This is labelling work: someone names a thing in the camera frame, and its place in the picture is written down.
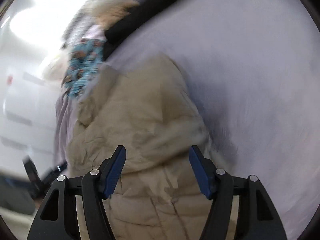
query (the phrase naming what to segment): blue gripper pad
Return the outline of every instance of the blue gripper pad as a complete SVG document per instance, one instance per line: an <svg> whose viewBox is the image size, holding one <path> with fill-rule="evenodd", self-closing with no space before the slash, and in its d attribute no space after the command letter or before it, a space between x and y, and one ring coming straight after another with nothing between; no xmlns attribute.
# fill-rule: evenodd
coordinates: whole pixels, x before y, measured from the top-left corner
<svg viewBox="0 0 320 240"><path fill-rule="evenodd" d="M201 163L201 160L198 154L195 152L195 149L193 146L190 147L189 149L189 161L193 169L193 173L196 176L196 180L198 182L201 193L205 195L207 199L212 199L213 192L210 189L210 181L211 179L214 179L214 178L213 177L211 178L211 176L208 175L207 172L205 171Z"/></svg>
<svg viewBox="0 0 320 240"><path fill-rule="evenodd" d="M118 156L113 162L113 165L110 169L108 176L106 177L106 187L103 191L103 195L106 198L109 198L110 195L113 194L113 192L115 191L116 185L120 178L122 168L124 166L125 158L126 158L126 151L125 151L125 148L122 147Z"/></svg>

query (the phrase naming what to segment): metal screw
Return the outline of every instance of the metal screw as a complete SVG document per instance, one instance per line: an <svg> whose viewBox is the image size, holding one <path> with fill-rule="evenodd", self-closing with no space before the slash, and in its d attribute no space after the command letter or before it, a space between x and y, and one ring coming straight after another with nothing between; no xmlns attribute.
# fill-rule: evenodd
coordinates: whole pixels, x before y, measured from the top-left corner
<svg viewBox="0 0 320 240"><path fill-rule="evenodd" d="M225 172L223 169L217 169L217 170L216 170L216 173L219 174L219 175L223 175L223 174L225 174L226 172Z"/></svg>
<svg viewBox="0 0 320 240"><path fill-rule="evenodd" d="M64 175L60 175L59 177L57 177L57 181L64 181L65 176Z"/></svg>
<svg viewBox="0 0 320 240"><path fill-rule="evenodd" d="M99 174L99 170L98 169L93 169L90 171L91 175L98 175Z"/></svg>
<svg viewBox="0 0 320 240"><path fill-rule="evenodd" d="M253 181L253 182L256 182L256 181L258 181L258 178L255 175L251 175L250 176L250 180Z"/></svg>

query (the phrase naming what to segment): beige puffer jacket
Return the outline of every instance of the beige puffer jacket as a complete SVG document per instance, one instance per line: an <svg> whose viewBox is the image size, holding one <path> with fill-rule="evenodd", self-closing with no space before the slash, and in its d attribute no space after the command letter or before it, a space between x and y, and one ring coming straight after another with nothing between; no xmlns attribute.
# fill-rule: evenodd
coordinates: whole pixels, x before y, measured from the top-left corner
<svg viewBox="0 0 320 240"><path fill-rule="evenodd" d="M126 76L100 74L80 103L68 146L71 174L80 176L124 145L127 159L105 210L116 239L198 240L211 201L201 195L188 160L198 145L211 157L211 141L175 64L159 55ZM82 239L88 239L78 205Z"/></svg>

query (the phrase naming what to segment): ceiling light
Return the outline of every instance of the ceiling light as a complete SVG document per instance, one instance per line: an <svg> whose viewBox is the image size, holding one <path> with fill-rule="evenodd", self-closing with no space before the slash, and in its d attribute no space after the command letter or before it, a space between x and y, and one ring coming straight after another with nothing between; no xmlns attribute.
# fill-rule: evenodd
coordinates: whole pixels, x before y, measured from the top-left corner
<svg viewBox="0 0 320 240"><path fill-rule="evenodd" d="M5 26L5 24L7 23L7 21L9 21L9 19L10 19L10 16L7 19L4 20L4 22L1 25L0 29L2 29Z"/></svg>

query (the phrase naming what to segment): lavender garment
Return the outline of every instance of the lavender garment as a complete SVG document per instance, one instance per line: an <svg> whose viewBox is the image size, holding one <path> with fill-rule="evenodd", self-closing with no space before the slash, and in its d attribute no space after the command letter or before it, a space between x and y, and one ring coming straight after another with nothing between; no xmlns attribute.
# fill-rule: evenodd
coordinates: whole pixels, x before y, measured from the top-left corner
<svg viewBox="0 0 320 240"><path fill-rule="evenodd" d="M73 127L77 120L77 100L61 93L56 102L57 126L54 136L54 164L66 160L66 147L73 138Z"/></svg>
<svg viewBox="0 0 320 240"><path fill-rule="evenodd" d="M106 40L106 37L104 36L104 30L102 29L101 25L98 24L92 25L83 38L88 40Z"/></svg>
<svg viewBox="0 0 320 240"><path fill-rule="evenodd" d="M188 0L108 59L131 70L163 52L232 174L256 174L297 239L320 203L320 34L299 0Z"/></svg>

